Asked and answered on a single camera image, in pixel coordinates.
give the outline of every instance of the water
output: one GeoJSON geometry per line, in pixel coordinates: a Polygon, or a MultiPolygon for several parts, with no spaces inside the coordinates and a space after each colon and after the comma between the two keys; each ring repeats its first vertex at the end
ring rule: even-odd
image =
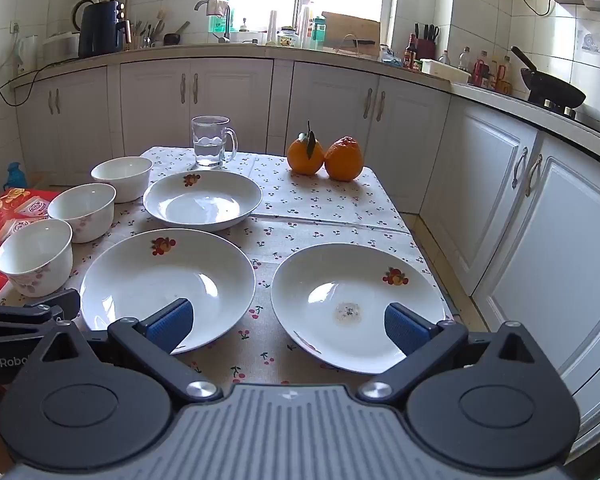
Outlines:
{"type": "Polygon", "coordinates": [[[194,137],[193,148],[196,151],[196,162],[200,166],[219,166],[224,161],[224,141],[220,137],[194,137]]]}

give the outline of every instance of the table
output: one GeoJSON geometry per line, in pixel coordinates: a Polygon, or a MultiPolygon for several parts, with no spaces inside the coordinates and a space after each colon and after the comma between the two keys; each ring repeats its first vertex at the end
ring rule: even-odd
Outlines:
{"type": "MultiPolygon", "coordinates": [[[[156,147],[143,153],[154,161],[151,182],[190,170],[192,150],[156,147]]],[[[211,171],[195,168],[196,172],[211,171]]],[[[368,376],[339,370],[314,358],[286,334],[271,306],[269,287],[275,270],[291,254],[317,244],[344,242],[395,254],[420,270],[438,288],[409,230],[373,171],[365,168],[351,183],[328,179],[324,169],[307,177],[291,173],[280,156],[238,153],[221,171],[248,176],[263,192],[253,215],[217,233],[248,256],[256,274],[256,293],[244,317],[204,348],[178,355],[228,391],[232,383],[340,383],[357,388],[368,376]]],[[[80,289],[91,263],[113,244],[164,226],[142,206],[142,199],[117,204],[113,224],[94,242],[74,244],[74,268],[66,288],[80,289]]],[[[440,295],[446,316],[451,313],[440,295]]],[[[7,284],[0,303],[24,304],[27,298],[7,284]]],[[[81,318],[76,323],[86,329],[81,318]]]]}

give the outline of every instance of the knife block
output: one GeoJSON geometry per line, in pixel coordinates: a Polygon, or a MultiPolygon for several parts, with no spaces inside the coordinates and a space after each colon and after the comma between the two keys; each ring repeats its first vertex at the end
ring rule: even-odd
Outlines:
{"type": "Polygon", "coordinates": [[[416,59],[436,59],[436,44],[431,40],[416,40],[416,59]]]}

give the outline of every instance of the power cord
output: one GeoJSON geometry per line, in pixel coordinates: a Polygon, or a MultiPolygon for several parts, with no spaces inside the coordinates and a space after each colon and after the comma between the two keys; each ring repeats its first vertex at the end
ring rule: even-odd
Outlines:
{"type": "Polygon", "coordinates": [[[536,14],[536,16],[540,16],[541,18],[544,16],[548,16],[549,12],[551,12],[551,0],[549,0],[549,5],[544,14],[540,14],[537,10],[535,10],[532,6],[530,6],[526,0],[522,0],[522,1],[526,3],[526,6],[529,7],[529,9],[531,9],[536,14]]]}
{"type": "Polygon", "coordinates": [[[7,64],[7,61],[11,59],[11,56],[13,56],[13,53],[16,50],[16,44],[18,43],[18,33],[19,33],[20,29],[18,29],[18,31],[16,32],[16,37],[13,39],[13,46],[11,47],[11,51],[9,53],[9,55],[4,59],[4,62],[0,65],[0,69],[5,66],[7,64]]]}
{"type": "MultiPolygon", "coordinates": [[[[38,74],[40,74],[40,72],[42,72],[42,71],[43,71],[45,68],[48,68],[48,67],[50,67],[50,66],[54,66],[54,65],[60,65],[60,64],[62,64],[62,63],[67,63],[67,62],[69,62],[69,61],[75,61],[75,60],[77,60],[77,59],[79,59],[79,58],[78,58],[78,57],[72,57],[72,58],[69,58],[69,59],[64,59],[64,60],[62,60],[62,61],[56,61],[56,62],[54,62],[54,63],[49,63],[48,65],[45,65],[45,66],[43,66],[42,68],[39,68],[38,70],[36,70],[36,73],[35,73],[35,74],[34,74],[34,76],[33,76],[33,81],[31,81],[31,85],[29,86],[29,92],[27,93],[27,96],[24,98],[24,101],[23,101],[23,102],[21,102],[21,103],[15,103],[15,104],[12,104],[12,103],[8,102],[8,101],[7,101],[7,99],[5,99],[5,98],[4,98],[4,95],[2,95],[2,92],[1,92],[1,91],[0,91],[0,97],[2,98],[2,100],[4,101],[4,103],[5,103],[5,104],[7,104],[7,105],[8,105],[8,106],[10,106],[10,107],[16,108],[16,107],[18,107],[18,106],[22,106],[24,103],[26,103],[26,102],[27,102],[27,100],[28,100],[28,99],[29,99],[29,97],[31,96],[31,91],[33,90],[33,85],[34,85],[34,83],[36,82],[36,79],[38,78],[38,74]]],[[[20,74],[19,76],[16,76],[16,77],[14,77],[13,79],[9,79],[9,80],[8,80],[6,83],[4,83],[3,85],[1,85],[1,86],[0,86],[0,90],[1,90],[2,88],[4,88],[5,86],[7,86],[8,84],[10,84],[11,82],[13,82],[13,81],[16,81],[16,79],[18,79],[18,78],[21,78],[21,77],[23,77],[23,76],[25,76],[25,75],[29,75],[29,73],[26,73],[26,74],[20,74]]]]}

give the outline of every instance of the cutting board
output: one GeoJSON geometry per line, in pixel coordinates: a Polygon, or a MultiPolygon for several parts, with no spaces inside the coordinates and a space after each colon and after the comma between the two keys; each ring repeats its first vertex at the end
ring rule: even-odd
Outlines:
{"type": "MultiPolygon", "coordinates": [[[[336,14],[335,12],[323,12],[322,15],[327,20],[324,46],[338,48],[347,34],[353,34],[358,40],[372,40],[375,42],[374,44],[360,44],[360,54],[380,55],[380,22],[347,16],[346,14],[336,14]]],[[[349,36],[342,43],[342,49],[356,52],[356,45],[353,40],[354,38],[349,36]]]]}

